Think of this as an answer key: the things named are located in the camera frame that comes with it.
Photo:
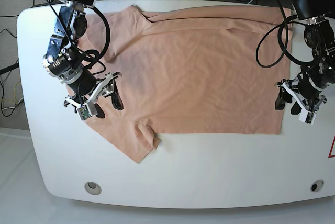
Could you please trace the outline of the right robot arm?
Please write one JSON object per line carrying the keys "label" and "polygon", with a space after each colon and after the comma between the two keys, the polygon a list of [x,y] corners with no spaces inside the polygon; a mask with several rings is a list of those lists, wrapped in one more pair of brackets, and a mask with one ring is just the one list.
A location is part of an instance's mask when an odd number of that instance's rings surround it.
{"label": "right robot arm", "polygon": [[[116,110],[124,106],[119,96],[116,79],[120,72],[106,73],[97,78],[90,70],[95,64],[102,64],[101,58],[106,54],[110,43],[110,26],[106,17],[95,7],[96,0],[60,0],[63,2],[59,12],[55,13],[54,33],[50,38],[47,53],[42,64],[53,77],[66,84],[73,95],[64,100],[64,107],[72,105],[81,120],[91,117],[105,118],[100,105],[100,97],[109,97]],[[106,40],[102,51],[81,50],[79,39],[87,30],[85,9],[92,9],[101,19],[106,30]]]}

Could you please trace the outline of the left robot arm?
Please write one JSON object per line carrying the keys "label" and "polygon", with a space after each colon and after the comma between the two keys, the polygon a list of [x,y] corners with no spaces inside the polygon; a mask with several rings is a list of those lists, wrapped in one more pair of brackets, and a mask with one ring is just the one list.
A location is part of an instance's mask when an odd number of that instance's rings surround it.
{"label": "left robot arm", "polygon": [[334,12],[333,0],[291,0],[295,15],[289,18],[305,20],[304,40],[312,50],[313,60],[301,62],[301,73],[295,80],[282,80],[275,101],[275,110],[283,110],[286,103],[293,103],[291,113],[297,115],[303,109],[310,113],[317,111],[327,100],[321,94],[334,83],[334,31],[326,16]]}

